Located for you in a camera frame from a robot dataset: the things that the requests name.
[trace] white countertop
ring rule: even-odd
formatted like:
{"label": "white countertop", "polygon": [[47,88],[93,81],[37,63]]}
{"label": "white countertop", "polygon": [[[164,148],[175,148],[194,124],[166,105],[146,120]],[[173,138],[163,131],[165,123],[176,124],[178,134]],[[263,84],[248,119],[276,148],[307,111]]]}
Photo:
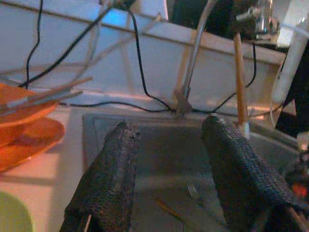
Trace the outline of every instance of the white countertop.
{"label": "white countertop", "polygon": [[[58,107],[49,117],[60,121],[64,138],[47,152],[0,174],[0,190],[18,197],[28,207],[38,232],[57,232],[83,174],[82,116],[85,113],[138,114],[127,110]],[[142,113],[145,116],[158,114]],[[189,118],[202,118],[190,115]]]}

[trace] kitchen sink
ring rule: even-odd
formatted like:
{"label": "kitchen sink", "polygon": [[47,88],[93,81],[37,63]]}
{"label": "kitchen sink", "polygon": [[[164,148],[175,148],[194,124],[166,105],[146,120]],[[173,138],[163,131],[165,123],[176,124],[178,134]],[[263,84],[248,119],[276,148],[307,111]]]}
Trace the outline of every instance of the kitchen sink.
{"label": "kitchen sink", "polygon": [[[85,168],[101,150],[107,132],[122,121],[140,126],[131,231],[194,231],[159,207],[157,199],[199,231],[228,231],[200,139],[202,120],[87,114],[83,117]],[[256,154],[279,172],[297,157],[295,139],[255,124],[251,131]],[[197,189],[204,207],[190,196],[188,185]]]}

